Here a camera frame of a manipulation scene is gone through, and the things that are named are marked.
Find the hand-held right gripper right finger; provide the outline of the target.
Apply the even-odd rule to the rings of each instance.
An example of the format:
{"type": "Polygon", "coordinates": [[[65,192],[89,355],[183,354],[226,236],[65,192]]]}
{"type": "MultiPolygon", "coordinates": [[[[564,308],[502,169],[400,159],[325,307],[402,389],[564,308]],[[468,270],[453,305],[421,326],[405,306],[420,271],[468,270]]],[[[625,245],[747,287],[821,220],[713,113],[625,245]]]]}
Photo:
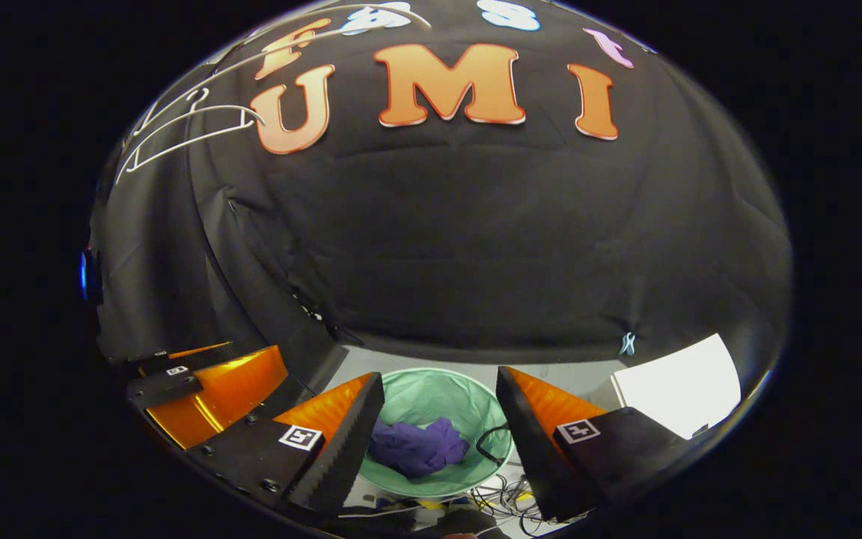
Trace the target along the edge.
{"type": "Polygon", "coordinates": [[[510,366],[498,369],[496,396],[545,520],[641,497],[690,450],[690,441],[635,407],[608,412],[510,366]]]}

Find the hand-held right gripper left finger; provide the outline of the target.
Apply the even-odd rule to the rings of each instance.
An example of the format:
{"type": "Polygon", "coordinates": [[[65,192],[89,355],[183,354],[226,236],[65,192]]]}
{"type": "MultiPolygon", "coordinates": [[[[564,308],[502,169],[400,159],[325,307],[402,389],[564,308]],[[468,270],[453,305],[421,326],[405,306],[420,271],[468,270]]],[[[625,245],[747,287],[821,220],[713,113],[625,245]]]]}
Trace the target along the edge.
{"type": "Polygon", "coordinates": [[[202,474],[262,511],[336,517],[355,483],[385,403],[370,372],[276,417],[247,414],[188,450],[202,474]]]}

